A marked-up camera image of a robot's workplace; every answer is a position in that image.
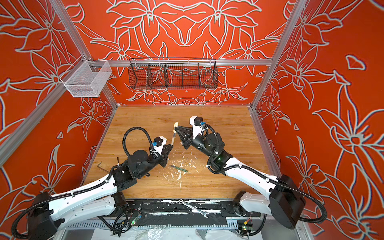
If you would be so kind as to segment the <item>beige pen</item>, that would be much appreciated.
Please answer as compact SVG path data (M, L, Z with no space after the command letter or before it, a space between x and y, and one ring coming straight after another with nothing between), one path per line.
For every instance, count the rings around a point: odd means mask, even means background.
M171 146L174 145L175 138L176 138L176 134L177 134L177 133L174 131L174 133L173 133L173 137L172 137L172 141L171 141Z

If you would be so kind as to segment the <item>green pen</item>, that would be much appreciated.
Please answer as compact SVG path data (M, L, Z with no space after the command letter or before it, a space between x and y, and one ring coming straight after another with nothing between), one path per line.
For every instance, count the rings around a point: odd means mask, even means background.
M177 167L177 166L174 166L174 165L169 165L169 167L174 168L174 169L176 169L176 170L178 170L178 171L185 172L185 173L188 172L188 170L183 169L183 168L180 168L180 167Z

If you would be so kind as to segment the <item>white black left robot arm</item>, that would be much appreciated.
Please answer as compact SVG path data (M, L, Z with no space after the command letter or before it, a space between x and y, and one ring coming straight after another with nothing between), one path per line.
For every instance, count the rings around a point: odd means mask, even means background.
M148 152L138 150L129 153L126 139L133 131L142 131L146 135ZM163 136L151 139L144 128L132 127L124 133L122 146L127 159L111 167L104 177L65 193L50 195L43 192L37 195L32 205L12 223L13 237L46 240L65 225L88 218L122 214L127 208L123 191L134 186L138 179L150 176L150 171L157 165L166 167L174 145L167 144Z

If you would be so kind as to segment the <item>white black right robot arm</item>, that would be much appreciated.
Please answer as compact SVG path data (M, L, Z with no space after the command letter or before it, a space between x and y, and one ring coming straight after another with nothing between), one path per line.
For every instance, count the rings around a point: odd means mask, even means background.
M199 127L177 126L174 132L180 137L185 149L194 147L208 156L207 168L211 173L237 179L261 194L261 197L248 192L239 194L238 204L246 212L270 215L287 229L294 229L299 221L318 224L327 219L328 213L321 201L299 190L286 175L268 175L239 161L225 151L225 143L220 134L206 123ZM302 217L306 200L319 207L319 217Z

